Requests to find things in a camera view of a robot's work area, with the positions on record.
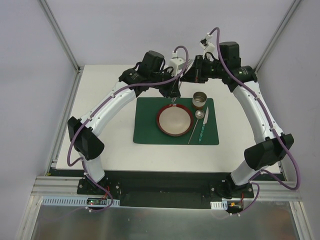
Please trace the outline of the steel cup brown base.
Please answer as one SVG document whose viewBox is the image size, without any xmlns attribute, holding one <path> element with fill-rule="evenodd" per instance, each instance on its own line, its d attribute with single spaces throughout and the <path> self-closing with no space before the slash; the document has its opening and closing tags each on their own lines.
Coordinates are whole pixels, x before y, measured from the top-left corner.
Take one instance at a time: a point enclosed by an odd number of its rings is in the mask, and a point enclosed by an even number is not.
<svg viewBox="0 0 320 240">
<path fill-rule="evenodd" d="M 196 110 L 202 110 L 206 104 L 207 95 L 202 91 L 197 91 L 192 96 L 192 107 Z"/>
</svg>

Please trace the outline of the red rimmed beige plate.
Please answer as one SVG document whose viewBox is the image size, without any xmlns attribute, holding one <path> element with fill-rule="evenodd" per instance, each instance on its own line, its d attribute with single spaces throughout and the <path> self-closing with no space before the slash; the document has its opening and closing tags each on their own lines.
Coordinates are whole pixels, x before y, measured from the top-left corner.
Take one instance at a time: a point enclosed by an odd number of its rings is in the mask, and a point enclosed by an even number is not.
<svg viewBox="0 0 320 240">
<path fill-rule="evenodd" d="M 166 135 L 180 137 L 194 124 L 193 113 L 182 104 L 167 104 L 156 114 L 156 125 Z"/>
</svg>

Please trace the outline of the silver spoon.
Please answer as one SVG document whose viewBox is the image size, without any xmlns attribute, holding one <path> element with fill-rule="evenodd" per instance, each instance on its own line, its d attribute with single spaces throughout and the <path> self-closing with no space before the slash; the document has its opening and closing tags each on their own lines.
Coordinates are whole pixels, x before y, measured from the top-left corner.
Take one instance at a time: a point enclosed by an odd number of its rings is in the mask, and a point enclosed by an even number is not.
<svg viewBox="0 0 320 240">
<path fill-rule="evenodd" d="M 191 142 L 191 139 L 192 139 L 192 137 L 193 137 L 193 134 L 194 134 L 194 132 L 195 132 L 195 129 L 196 129 L 196 127 L 197 127 L 197 124 L 198 124 L 199 120 L 201 120 L 202 118 L 204 118 L 204 116 L 205 116 L 205 112 L 204 112 L 202 109 L 198 109 L 198 110 L 195 111 L 196 122 L 195 122 L 195 124 L 194 124 L 194 127 L 193 127 L 193 129 L 192 129 L 192 132 L 191 132 L 191 135 L 190 135 L 190 137 L 189 137 L 189 140 L 188 140 L 187 144 L 189 144 L 189 143 Z"/>
</svg>

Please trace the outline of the black knife green handle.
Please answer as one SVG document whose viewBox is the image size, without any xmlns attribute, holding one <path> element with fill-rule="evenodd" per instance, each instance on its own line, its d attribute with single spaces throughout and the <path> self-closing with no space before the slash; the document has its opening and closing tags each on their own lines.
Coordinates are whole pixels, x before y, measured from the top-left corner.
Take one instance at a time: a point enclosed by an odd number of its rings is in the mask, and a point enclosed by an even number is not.
<svg viewBox="0 0 320 240">
<path fill-rule="evenodd" d="M 199 138 L 198 138 L 198 143 L 202 142 L 203 135 L 204 135 L 204 130 L 205 130 L 206 123 L 208 122 L 208 118 L 209 118 L 209 108 L 207 107 L 206 111 L 205 111 L 205 115 L 204 115 L 204 120 L 203 120 L 203 123 L 202 123 L 201 131 L 200 131 L 200 134 L 199 134 Z"/>
</svg>

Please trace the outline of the dark green placemat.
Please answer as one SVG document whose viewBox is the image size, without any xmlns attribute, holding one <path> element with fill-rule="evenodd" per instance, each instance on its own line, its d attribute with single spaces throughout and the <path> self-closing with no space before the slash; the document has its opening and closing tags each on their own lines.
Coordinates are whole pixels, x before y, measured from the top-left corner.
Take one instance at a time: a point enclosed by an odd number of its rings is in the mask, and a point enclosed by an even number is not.
<svg viewBox="0 0 320 240">
<path fill-rule="evenodd" d="M 202 130 L 203 120 L 197 125 L 191 98 L 178 98 L 176 105 L 182 105 L 189 112 L 193 123 L 188 132 L 181 136 L 170 136 L 158 126 L 159 112 L 163 111 L 172 100 L 164 97 L 139 97 L 136 103 L 133 142 L 144 145 L 219 145 L 219 134 L 216 121 L 215 105 L 212 98 L 208 98 L 204 110 L 208 110 L 208 119 Z"/>
</svg>

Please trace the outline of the silver fork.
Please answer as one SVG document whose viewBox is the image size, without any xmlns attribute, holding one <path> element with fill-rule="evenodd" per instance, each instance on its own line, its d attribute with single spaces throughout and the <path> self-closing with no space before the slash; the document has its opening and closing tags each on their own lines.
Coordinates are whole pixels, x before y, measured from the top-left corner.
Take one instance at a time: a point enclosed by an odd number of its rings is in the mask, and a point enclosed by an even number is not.
<svg viewBox="0 0 320 240">
<path fill-rule="evenodd" d="M 183 72 L 183 74 L 182 75 L 184 75 L 186 72 L 187 72 L 187 70 L 189 70 L 190 69 L 190 67 L 191 67 L 191 65 L 192 65 L 192 63 L 193 63 L 193 59 L 191 58 L 191 59 L 189 59 L 188 61 L 187 61 L 187 67 L 186 67 L 186 69 L 185 69 L 185 71 Z M 181 81 L 179 81 L 179 84 L 178 84 L 178 90 L 180 90 L 180 88 L 181 88 L 181 85 L 182 85 L 182 82 Z M 173 97 L 172 99 L 171 99 L 171 102 L 172 103 L 175 103 L 175 101 L 177 100 L 177 97 Z"/>
</svg>

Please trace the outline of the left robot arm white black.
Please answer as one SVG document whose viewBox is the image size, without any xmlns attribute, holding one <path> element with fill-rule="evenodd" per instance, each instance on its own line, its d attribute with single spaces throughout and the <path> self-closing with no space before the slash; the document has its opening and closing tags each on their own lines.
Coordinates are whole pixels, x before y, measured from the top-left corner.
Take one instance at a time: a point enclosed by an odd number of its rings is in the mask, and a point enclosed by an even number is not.
<svg viewBox="0 0 320 240">
<path fill-rule="evenodd" d="M 71 151 L 76 150 L 85 177 L 90 180 L 88 188 L 94 194 L 102 194 L 106 188 L 101 163 L 105 145 L 99 139 L 106 125 L 124 106 L 150 88 L 157 89 L 166 98 L 179 97 L 178 82 L 187 64 L 186 59 L 178 57 L 177 51 L 173 51 L 172 58 L 166 62 L 162 54 L 149 50 L 142 61 L 120 75 L 112 90 L 95 107 L 80 118 L 72 116 L 67 121 L 70 140 L 67 165 L 75 165 L 71 162 Z"/>
</svg>

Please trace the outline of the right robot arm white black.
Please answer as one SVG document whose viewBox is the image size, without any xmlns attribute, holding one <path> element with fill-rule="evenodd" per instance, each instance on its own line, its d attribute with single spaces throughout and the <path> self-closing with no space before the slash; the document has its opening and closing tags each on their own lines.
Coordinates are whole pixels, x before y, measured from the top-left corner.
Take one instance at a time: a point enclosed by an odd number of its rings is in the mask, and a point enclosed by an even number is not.
<svg viewBox="0 0 320 240">
<path fill-rule="evenodd" d="M 201 40 L 202 55 L 196 55 L 191 68 L 181 78 L 183 82 L 204 84 L 209 79 L 221 79 L 239 101 L 251 126 L 255 145 L 244 151 L 244 161 L 231 172 L 225 192 L 237 197 L 243 185 L 261 169 L 276 164 L 286 156 L 294 143 L 291 134 L 278 126 L 264 103 L 257 76 L 249 65 L 242 65 L 239 44 L 234 41 L 219 44 L 221 57 L 213 56 L 214 45 Z"/>
</svg>

